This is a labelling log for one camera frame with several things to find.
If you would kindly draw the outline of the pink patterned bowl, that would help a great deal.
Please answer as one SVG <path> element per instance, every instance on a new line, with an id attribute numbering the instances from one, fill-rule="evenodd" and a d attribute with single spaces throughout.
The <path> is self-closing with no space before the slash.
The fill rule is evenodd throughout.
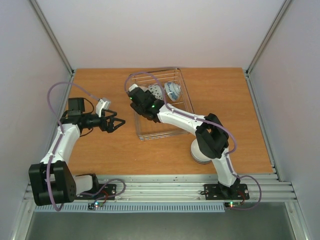
<path id="1" fill-rule="evenodd" d="M 150 84 L 148 90 L 152 95 L 158 100 L 164 100 L 164 95 L 162 93 L 161 87 L 158 84 Z"/>

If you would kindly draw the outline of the blue floral white bowl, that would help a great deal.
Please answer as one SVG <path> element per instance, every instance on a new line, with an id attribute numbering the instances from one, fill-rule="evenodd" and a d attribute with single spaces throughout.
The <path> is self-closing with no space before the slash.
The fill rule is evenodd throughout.
<path id="1" fill-rule="evenodd" d="M 181 97 L 181 86 L 174 82 L 166 82 L 164 89 L 171 101 L 176 102 Z"/>

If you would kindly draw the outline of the white upturned bowl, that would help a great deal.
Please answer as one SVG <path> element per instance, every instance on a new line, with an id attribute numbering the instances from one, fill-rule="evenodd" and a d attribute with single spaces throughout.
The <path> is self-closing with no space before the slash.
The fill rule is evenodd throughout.
<path id="1" fill-rule="evenodd" d="M 209 157 L 205 156 L 200 151 L 200 147 L 199 147 L 198 141 L 196 139 L 191 143 L 190 152 L 191 152 L 191 155 L 192 155 L 193 159 L 197 159 L 197 160 L 200 160 L 200 161 L 211 160 Z"/>

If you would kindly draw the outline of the yellow patterned bowl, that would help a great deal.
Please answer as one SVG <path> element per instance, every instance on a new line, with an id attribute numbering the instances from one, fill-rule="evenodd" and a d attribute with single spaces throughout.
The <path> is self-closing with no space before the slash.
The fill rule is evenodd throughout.
<path id="1" fill-rule="evenodd" d="M 149 89 L 145 86 L 139 86 L 140 89 L 142 89 L 144 92 L 148 91 Z"/>

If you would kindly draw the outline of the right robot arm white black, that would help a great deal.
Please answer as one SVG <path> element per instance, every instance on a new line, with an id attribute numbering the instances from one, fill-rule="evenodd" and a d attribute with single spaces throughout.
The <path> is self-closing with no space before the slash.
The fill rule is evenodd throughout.
<path id="1" fill-rule="evenodd" d="M 218 176 L 218 189 L 224 199 L 234 198 L 240 180 L 229 160 L 229 132 L 212 113 L 207 116 L 183 111 L 157 99 L 149 90 L 133 84 L 128 92 L 130 106 L 136 113 L 153 121 L 173 125 L 195 136 L 191 144 L 191 155 L 197 163 L 212 162 Z"/>

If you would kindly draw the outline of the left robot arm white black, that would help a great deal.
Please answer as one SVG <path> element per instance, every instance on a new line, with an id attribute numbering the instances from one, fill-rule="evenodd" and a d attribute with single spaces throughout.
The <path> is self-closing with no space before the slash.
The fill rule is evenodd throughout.
<path id="1" fill-rule="evenodd" d="M 106 98 L 98 101 L 92 111 L 85 110 L 86 98 L 68 99 L 68 109 L 62 114 L 56 136 L 47 154 L 38 164 L 29 167 L 28 175 L 33 199 L 37 206 L 58 206 L 73 202 L 78 196 L 96 199 L 103 186 L 94 173 L 72 175 L 68 162 L 77 140 L 83 137 L 83 130 L 99 128 L 113 133 L 126 121 L 110 110 Z"/>

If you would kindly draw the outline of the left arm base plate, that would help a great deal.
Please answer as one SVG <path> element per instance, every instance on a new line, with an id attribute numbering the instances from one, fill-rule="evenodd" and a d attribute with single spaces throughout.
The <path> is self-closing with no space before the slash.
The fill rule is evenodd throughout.
<path id="1" fill-rule="evenodd" d="M 117 193 L 117 185 L 116 184 L 107 184 L 103 187 L 103 189 L 95 196 L 80 194 L 75 200 L 96 200 L 98 198 L 102 198 L 103 200 L 106 198 L 106 194 L 108 195 L 108 200 L 114 200 L 115 194 Z"/>

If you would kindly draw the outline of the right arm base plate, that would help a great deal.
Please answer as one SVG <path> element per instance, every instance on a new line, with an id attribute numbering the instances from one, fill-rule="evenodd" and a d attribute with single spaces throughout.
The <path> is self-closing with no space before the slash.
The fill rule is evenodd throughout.
<path id="1" fill-rule="evenodd" d="M 248 186 L 244 183 L 241 183 L 234 193 L 223 193 L 218 184 L 205 184 L 200 194 L 206 200 L 242 201 L 250 199 Z"/>

